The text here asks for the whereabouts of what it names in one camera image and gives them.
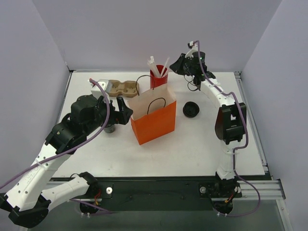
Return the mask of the orange paper bag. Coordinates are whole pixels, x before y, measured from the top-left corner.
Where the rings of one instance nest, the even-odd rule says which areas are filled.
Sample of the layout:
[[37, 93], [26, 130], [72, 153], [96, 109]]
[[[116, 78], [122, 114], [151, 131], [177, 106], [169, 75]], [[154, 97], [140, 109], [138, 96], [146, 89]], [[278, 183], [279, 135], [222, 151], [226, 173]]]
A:
[[132, 130], [139, 145], [169, 134], [176, 126], [176, 95], [168, 84], [151, 88], [128, 100]]

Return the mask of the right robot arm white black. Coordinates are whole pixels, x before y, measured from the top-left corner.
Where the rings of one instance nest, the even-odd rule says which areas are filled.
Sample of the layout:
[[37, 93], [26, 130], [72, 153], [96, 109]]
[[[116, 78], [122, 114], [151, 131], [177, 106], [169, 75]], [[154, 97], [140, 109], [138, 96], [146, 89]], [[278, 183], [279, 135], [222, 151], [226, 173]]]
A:
[[237, 151], [248, 145], [246, 105], [238, 101], [234, 92], [226, 93], [216, 76], [207, 70], [204, 52], [191, 50], [187, 54], [182, 53], [170, 69], [178, 75], [192, 77], [196, 89], [218, 109], [214, 130], [221, 141], [222, 156], [216, 171], [218, 181], [214, 183], [213, 190], [216, 195], [225, 196], [239, 178], [236, 173]]

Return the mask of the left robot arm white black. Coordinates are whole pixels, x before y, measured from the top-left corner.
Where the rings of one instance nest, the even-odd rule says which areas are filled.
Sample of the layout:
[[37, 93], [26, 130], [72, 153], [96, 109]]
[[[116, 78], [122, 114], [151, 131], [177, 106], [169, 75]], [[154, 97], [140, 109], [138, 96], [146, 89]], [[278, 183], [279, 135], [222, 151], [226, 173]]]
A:
[[77, 196], [92, 198], [99, 193], [98, 181], [88, 172], [79, 173], [72, 180], [48, 190], [45, 186], [58, 168], [89, 141], [87, 137], [92, 132], [128, 123], [132, 109], [122, 97], [116, 100], [118, 108], [103, 96], [80, 96], [71, 105], [70, 113], [52, 128], [31, 169], [12, 189], [0, 195], [0, 207], [9, 212], [8, 217], [14, 224], [33, 228], [58, 205]]

